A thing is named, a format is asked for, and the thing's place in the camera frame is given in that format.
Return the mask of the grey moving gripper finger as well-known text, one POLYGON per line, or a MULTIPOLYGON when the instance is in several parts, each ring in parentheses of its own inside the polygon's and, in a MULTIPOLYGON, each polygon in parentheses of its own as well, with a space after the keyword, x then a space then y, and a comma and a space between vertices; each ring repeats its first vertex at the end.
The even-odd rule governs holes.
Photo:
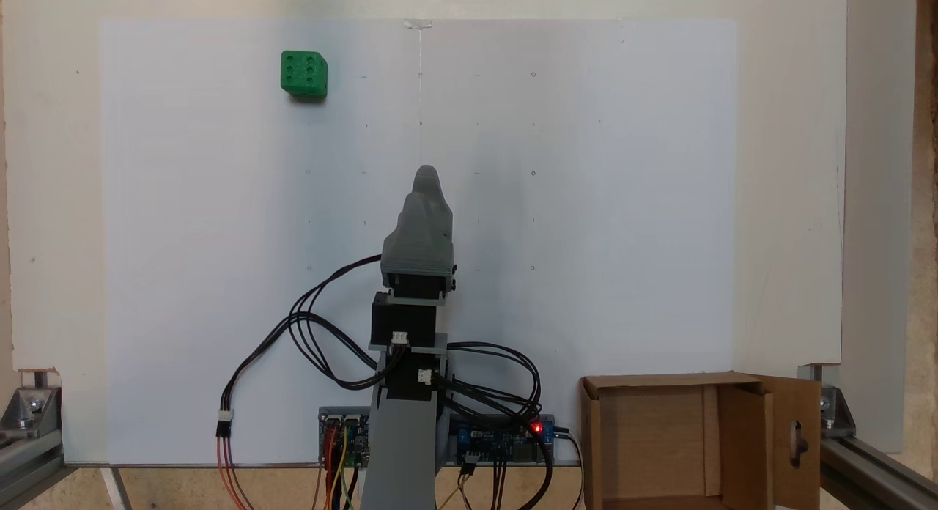
POLYGON ((435 167, 421 165, 413 178, 413 193, 428 197, 443 197, 441 182, 435 167))

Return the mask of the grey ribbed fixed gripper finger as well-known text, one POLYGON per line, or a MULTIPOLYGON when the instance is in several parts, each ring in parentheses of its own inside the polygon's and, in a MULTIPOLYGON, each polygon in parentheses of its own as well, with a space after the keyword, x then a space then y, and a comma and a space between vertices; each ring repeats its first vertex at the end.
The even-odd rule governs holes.
POLYGON ((384 240, 384 274, 452 274, 453 215, 445 199, 412 192, 384 240))

